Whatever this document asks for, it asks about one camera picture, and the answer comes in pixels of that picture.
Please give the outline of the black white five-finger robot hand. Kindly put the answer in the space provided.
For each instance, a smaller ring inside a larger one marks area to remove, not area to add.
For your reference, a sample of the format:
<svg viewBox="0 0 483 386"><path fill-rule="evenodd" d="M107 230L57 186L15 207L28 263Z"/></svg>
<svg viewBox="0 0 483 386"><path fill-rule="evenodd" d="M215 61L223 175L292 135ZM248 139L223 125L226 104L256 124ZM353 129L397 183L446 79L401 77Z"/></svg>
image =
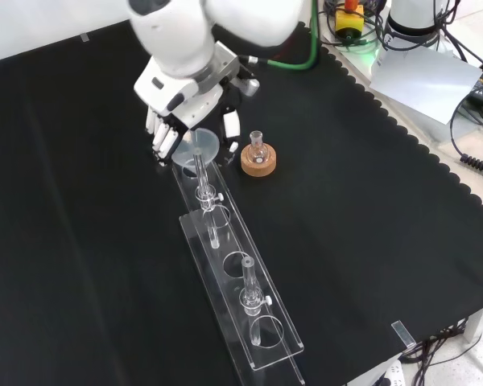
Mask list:
<svg viewBox="0 0 483 386"><path fill-rule="evenodd" d="M201 92L194 79L171 78L150 59L134 90L147 106L146 131L152 136L151 150L158 163L186 162L189 157L178 147L182 142L193 147L200 128L215 135L213 157L224 154L231 159L236 154L241 134L236 107L240 92L230 79Z"/></svg>

